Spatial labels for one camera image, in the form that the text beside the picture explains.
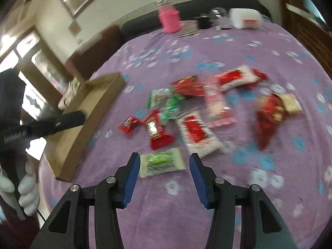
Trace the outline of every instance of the wall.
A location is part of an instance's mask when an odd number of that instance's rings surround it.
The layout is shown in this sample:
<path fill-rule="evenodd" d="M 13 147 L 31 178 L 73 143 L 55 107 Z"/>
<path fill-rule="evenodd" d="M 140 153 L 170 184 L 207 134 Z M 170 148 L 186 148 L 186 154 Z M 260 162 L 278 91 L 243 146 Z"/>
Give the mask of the wall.
<path fill-rule="evenodd" d="M 58 56 L 62 62 L 65 62 L 79 46 L 77 43 L 79 39 L 85 42 L 110 23 L 147 4 L 150 4 L 149 11 L 151 11 L 150 9 L 154 7 L 154 1 L 155 0 L 94 0 L 77 17 L 76 20 L 81 26 L 82 31 L 74 37 L 68 31 L 68 27 L 73 19 L 64 8 L 61 1 L 44 0 L 43 5 L 37 13 L 36 27 L 56 56 Z M 273 9 L 273 11 L 278 11 L 279 3 L 278 0 L 275 1 L 277 9 Z M 280 14 L 275 13 L 275 15 L 278 15 L 277 19 L 280 21 Z"/>

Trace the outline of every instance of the light green candy packet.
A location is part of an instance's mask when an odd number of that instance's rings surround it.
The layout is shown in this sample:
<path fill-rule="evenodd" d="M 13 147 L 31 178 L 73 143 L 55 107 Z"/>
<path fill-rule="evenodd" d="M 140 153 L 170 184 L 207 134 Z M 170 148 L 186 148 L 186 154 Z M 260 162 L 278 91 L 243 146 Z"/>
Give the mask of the light green candy packet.
<path fill-rule="evenodd" d="M 180 148 L 170 148 L 165 152 L 154 154 L 143 154 L 139 176 L 145 178 L 155 174 L 169 171 L 184 170 L 186 167 L 180 153 Z"/>

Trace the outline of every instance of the black cable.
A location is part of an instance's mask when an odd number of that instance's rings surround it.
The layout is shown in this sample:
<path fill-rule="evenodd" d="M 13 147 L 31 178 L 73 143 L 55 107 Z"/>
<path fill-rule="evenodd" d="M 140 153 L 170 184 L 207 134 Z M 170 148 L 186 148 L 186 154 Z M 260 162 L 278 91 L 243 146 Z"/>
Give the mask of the black cable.
<path fill-rule="evenodd" d="M 45 222 L 45 218 L 41 215 L 40 211 L 37 210 L 37 212 L 39 213 L 40 217 L 41 217 L 41 218 L 44 220 L 44 222 Z"/>

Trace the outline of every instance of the brown chair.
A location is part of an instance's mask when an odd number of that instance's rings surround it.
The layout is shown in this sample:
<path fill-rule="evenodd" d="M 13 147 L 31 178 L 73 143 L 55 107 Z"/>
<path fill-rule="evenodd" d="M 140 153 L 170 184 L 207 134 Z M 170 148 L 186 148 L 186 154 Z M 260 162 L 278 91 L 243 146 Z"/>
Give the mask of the brown chair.
<path fill-rule="evenodd" d="M 120 27 L 108 26 L 75 50 L 67 59 L 65 67 L 80 82 L 85 82 L 123 44 Z"/>

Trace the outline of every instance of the open cardboard box lid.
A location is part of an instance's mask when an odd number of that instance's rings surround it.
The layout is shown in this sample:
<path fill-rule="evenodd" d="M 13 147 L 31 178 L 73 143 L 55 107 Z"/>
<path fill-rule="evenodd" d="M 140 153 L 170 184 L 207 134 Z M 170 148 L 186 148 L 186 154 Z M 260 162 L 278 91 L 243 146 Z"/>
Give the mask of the open cardboard box lid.
<path fill-rule="evenodd" d="M 80 88 L 64 113 L 82 110 L 87 118 L 85 124 L 46 137 L 44 153 L 58 179 L 72 180 L 88 141 L 124 85 L 122 76 L 114 72 Z"/>

